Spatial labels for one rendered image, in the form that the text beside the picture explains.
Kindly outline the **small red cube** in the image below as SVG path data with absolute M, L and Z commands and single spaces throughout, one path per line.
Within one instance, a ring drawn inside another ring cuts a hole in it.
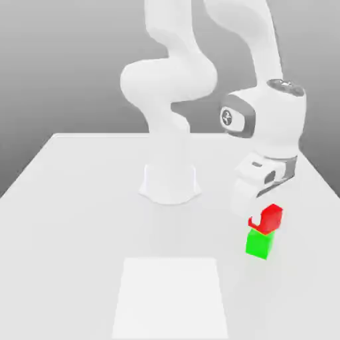
M 248 226 L 263 235 L 269 235 L 277 230 L 282 221 L 283 209 L 278 205 L 271 204 L 261 212 L 260 224 L 254 224 L 252 217 L 248 219 Z

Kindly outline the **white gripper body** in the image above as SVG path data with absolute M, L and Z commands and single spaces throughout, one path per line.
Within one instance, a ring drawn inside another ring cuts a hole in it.
M 237 178 L 230 194 L 230 209 L 237 216 L 247 219 L 259 215 L 272 204 L 280 206 L 293 189 L 294 178 L 266 189 L 261 189 L 259 185 L 245 179 Z

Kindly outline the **small green cube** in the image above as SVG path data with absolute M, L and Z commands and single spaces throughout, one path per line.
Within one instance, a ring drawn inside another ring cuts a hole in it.
M 251 229 L 246 240 L 246 253 L 266 260 L 272 249 L 275 232 L 262 234 Z

